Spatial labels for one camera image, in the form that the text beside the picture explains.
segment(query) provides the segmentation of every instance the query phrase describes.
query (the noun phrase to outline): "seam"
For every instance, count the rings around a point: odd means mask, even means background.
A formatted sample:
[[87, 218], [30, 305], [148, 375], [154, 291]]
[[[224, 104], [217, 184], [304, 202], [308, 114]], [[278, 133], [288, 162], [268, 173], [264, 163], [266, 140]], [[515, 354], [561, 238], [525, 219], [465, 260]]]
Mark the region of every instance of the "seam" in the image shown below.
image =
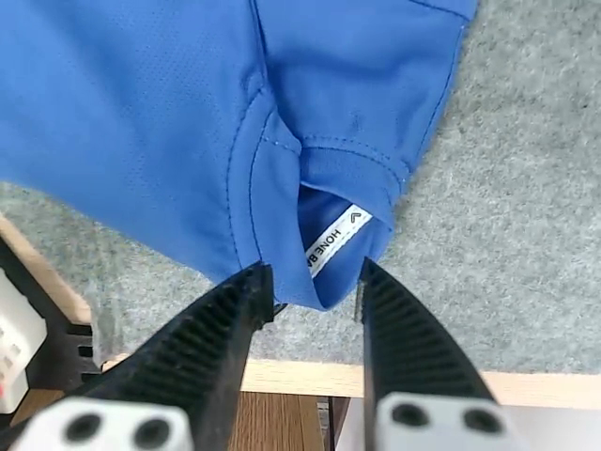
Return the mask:
[[425, 1], [422, 1], [422, 0], [409, 0], [409, 2], [414, 3], [416, 5], [420, 5], [422, 7], [435, 9], [437, 11], [448, 12], [449, 14], [453, 14], [454, 16], [460, 17], [464, 21], [468, 21], [469, 20], [469, 18], [467, 18], [463, 14], [461, 14], [461, 13], [459, 13], [457, 11], [453, 11], [452, 9], [437, 7], [436, 5], [430, 5], [429, 3], [426, 3]]
[[273, 114], [274, 110], [271, 110], [270, 113], [267, 115], [265, 122], [263, 123], [263, 128], [261, 129], [261, 138], [256, 142], [256, 147], [254, 148], [254, 155], [253, 155], [253, 160], [251, 161], [251, 168], [250, 168], [250, 177], [248, 178], [248, 206], [249, 206], [249, 212], [250, 212], [250, 216], [251, 216], [251, 231], [253, 232], [253, 240], [254, 240], [254, 246], [256, 246], [256, 252], [259, 254], [259, 258], [261, 260], [263, 260], [263, 256], [261, 255], [261, 248], [259, 247], [259, 241], [256, 238], [256, 227], [254, 226], [254, 216], [253, 216], [253, 172], [254, 172], [254, 162], [256, 161], [256, 156], [258, 155], [258, 150], [259, 150], [259, 146], [261, 145], [261, 141], [267, 141], [268, 143], [270, 143], [270, 141], [266, 138], [264, 138], [263, 134], [265, 133], [265, 129], [267, 128], [267, 124], [270, 121], [271, 115]]
[[419, 146], [419, 150], [418, 150], [420, 155], [423, 154], [425, 139], [428, 136], [428, 134], [430, 134], [430, 130], [432, 129], [432, 125], [434, 123], [434, 118], [437, 116], [440, 106], [442, 105], [442, 101], [446, 97], [446, 94], [449, 90], [449, 85], [451, 84], [451, 79], [453, 78], [453, 73], [455, 72], [455, 68], [457, 66], [457, 59], [458, 59], [457, 54], [459, 53], [459, 48], [460, 48], [459, 43], [461, 41], [461, 37], [463, 36], [463, 30], [464, 30], [464, 27], [461, 26], [459, 28], [459, 33], [457, 33], [457, 38], [455, 39], [455, 50], [453, 51], [453, 60], [451, 62], [451, 67], [449, 68], [449, 71], [447, 73], [447, 79], [444, 82], [444, 87], [442, 88], [442, 92], [440, 93], [439, 101], [437, 102], [436, 107], [434, 108], [434, 111], [432, 112], [432, 116], [430, 117], [430, 120], [428, 121], [428, 125], [425, 128], [424, 135], [422, 136], [422, 141], [420, 142], [420, 146]]
[[240, 118], [240, 121], [236, 128], [236, 131], [234, 132], [234, 139], [232, 140], [232, 144], [229, 148], [229, 154], [227, 156], [227, 169], [225, 172], [225, 203], [227, 205], [227, 222], [229, 224], [229, 234], [232, 238], [232, 243], [234, 244], [234, 252], [236, 254], [236, 260], [238, 261], [238, 265], [241, 268], [242, 268], [242, 262], [240, 260], [238, 246], [236, 245], [236, 238], [234, 238], [234, 227], [232, 226], [232, 207], [230, 205], [230, 196], [229, 196], [229, 185], [230, 185], [229, 176], [230, 176], [230, 172], [231, 172], [231, 168], [232, 168], [232, 155], [234, 154], [234, 146], [236, 145], [236, 142], [238, 141], [238, 135], [239, 135], [240, 128], [242, 127], [242, 124], [244, 123], [244, 119], [246, 119], [246, 115], [248, 114], [248, 111], [251, 109], [251, 106], [253, 106], [254, 101], [256, 101], [256, 99], [259, 97], [259, 94], [261, 94], [261, 93], [263, 93], [263, 86], [258, 88], [256, 90], [256, 92], [253, 94], [253, 96], [251, 97], [251, 100], [249, 101], [248, 105], [246, 106], [246, 109], [244, 110], [244, 113], [242, 114], [242, 116]]
[[274, 146], [279, 146], [280, 148], [285, 148], [286, 150], [290, 150], [291, 152], [293, 152], [297, 157], [299, 156], [299, 152], [297, 150], [295, 150], [294, 148], [292, 148], [291, 146], [287, 146], [284, 143], [281, 143], [280, 141], [273, 141], [269, 138], [266, 138], [265, 136], [261, 136], [261, 140], [265, 141], [266, 143], [270, 143], [273, 144]]
[[324, 147], [321, 147], [321, 146], [305, 146], [304, 148], [320, 148], [322, 150], [335, 150], [337, 152], [351, 153], [353, 155], [357, 155], [358, 157], [363, 157], [364, 159], [369, 160], [370, 162], [376, 163], [379, 166], [381, 166], [384, 169], [386, 169], [388, 172], [390, 172], [393, 175], [393, 177], [396, 180], [396, 182], [398, 183], [399, 187], [402, 187], [403, 183], [405, 182], [404, 179], [400, 179], [396, 175], [396, 173], [390, 167], [388, 167], [386, 164], [384, 164], [383, 162], [379, 162], [375, 158], [368, 157], [367, 155], [363, 155], [362, 153], [356, 152], [355, 150], [350, 150], [350, 149], [347, 149], [347, 148], [324, 148]]
[[362, 143], [361, 141], [355, 141], [353, 139], [339, 138], [339, 137], [336, 137], [336, 136], [322, 136], [322, 135], [319, 135], [319, 134], [308, 134], [306, 136], [303, 136], [301, 139], [324, 139], [324, 140], [328, 140], [328, 141], [338, 141], [338, 142], [341, 142], [341, 143], [355, 144], [355, 145], [361, 146], [363, 148], [369, 148], [370, 150], [372, 150], [373, 152], [375, 152], [378, 156], [380, 156], [384, 160], [387, 160], [387, 161], [391, 160], [391, 157], [389, 157], [388, 155], [380, 152], [374, 146], [370, 146], [369, 144]]
[[[379, 162], [379, 161], [378, 161], [378, 160], [376, 160], [375, 158], [368, 157], [367, 155], [363, 155], [363, 154], [362, 154], [362, 153], [360, 153], [360, 152], [356, 152], [356, 151], [354, 151], [354, 150], [349, 150], [349, 149], [347, 149], [347, 148], [323, 148], [323, 147], [313, 147], [313, 146], [310, 146], [310, 147], [304, 147], [304, 148], [319, 148], [319, 149], [321, 149], [321, 150], [334, 150], [334, 151], [337, 151], [337, 152], [345, 152], [345, 153], [350, 153], [350, 154], [352, 154], [352, 155], [357, 155], [358, 157], [362, 157], [362, 158], [364, 158], [364, 159], [366, 159], [366, 160], [369, 160], [370, 162], [372, 162], [372, 163], [375, 163], [375, 164], [379, 165], [380, 167], [384, 168], [385, 170], [387, 170], [388, 172], [390, 172], [390, 173], [392, 174], [392, 176], [394, 177], [394, 179], [396, 180], [396, 183], [398, 183], [398, 187], [399, 187], [399, 193], [402, 193], [402, 192], [403, 192], [403, 186], [404, 186], [404, 184], [405, 184], [405, 182], [406, 182], [407, 180], [406, 180], [406, 179], [400, 179], [400, 178], [399, 178], [399, 177], [396, 175], [396, 173], [395, 173], [395, 172], [394, 172], [394, 171], [393, 171], [393, 170], [392, 170], [390, 167], [388, 167], [388, 166], [387, 166], [386, 164], [384, 164], [383, 162]], [[393, 202], [391, 201], [391, 199], [390, 199], [390, 196], [389, 196], [389, 195], [387, 195], [387, 200], [388, 200], [388, 204], [389, 204], [390, 206], [392, 206], [392, 205], [393, 205]]]

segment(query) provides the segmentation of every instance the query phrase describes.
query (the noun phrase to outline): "wooden table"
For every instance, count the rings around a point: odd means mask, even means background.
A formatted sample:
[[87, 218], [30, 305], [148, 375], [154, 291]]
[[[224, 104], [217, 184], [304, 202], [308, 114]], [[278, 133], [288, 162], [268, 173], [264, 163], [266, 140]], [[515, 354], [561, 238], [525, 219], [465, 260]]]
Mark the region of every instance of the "wooden table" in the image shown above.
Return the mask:
[[[45, 258], [6, 218], [0, 234], [27, 269], [73, 322], [89, 323], [85, 300], [69, 287]], [[117, 356], [114, 362], [125, 358]], [[497, 397], [508, 405], [601, 409], [601, 376], [580, 374], [520, 374], [484, 371]], [[249, 359], [242, 390], [247, 392], [332, 397], [362, 397], [363, 368], [327, 362]]]

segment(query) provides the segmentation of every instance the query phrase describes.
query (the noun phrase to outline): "blue shirt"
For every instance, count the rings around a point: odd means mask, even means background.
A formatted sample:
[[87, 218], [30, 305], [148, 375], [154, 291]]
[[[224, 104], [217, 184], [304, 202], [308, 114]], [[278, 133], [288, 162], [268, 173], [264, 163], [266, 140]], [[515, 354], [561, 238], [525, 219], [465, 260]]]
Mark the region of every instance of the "blue shirt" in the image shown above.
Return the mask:
[[[381, 256], [476, 0], [0, 6], [0, 179], [219, 282], [262, 259], [316, 309]], [[315, 279], [305, 250], [374, 217]]]

